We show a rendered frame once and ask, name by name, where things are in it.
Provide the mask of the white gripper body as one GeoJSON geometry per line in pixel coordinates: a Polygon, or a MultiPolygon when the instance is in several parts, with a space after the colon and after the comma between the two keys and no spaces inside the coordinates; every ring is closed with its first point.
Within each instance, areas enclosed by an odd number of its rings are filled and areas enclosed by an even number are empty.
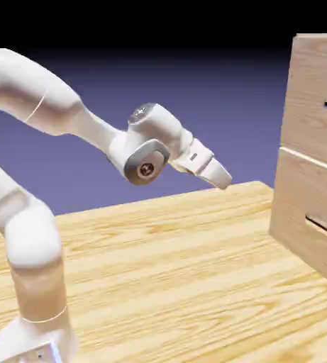
{"type": "Polygon", "coordinates": [[[198,177],[221,190],[226,189],[232,182],[231,174],[215,157],[211,158],[198,177]]]}

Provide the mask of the light wood cabinet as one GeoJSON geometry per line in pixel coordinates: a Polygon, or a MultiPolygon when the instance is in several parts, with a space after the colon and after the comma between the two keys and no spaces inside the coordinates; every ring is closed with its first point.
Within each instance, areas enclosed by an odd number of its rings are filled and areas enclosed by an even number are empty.
{"type": "Polygon", "coordinates": [[[327,33],[293,39],[270,234],[327,278],[327,33]]]}

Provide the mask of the light wood drawer front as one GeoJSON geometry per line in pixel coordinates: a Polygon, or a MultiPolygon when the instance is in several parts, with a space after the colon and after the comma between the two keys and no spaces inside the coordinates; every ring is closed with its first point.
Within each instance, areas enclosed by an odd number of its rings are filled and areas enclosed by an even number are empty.
{"type": "Polygon", "coordinates": [[[282,120],[282,147],[327,164],[327,33],[292,43],[282,120]]]}
{"type": "Polygon", "coordinates": [[[327,278],[327,234],[306,223],[307,213],[327,220],[327,164],[282,147],[270,235],[327,278]]]}

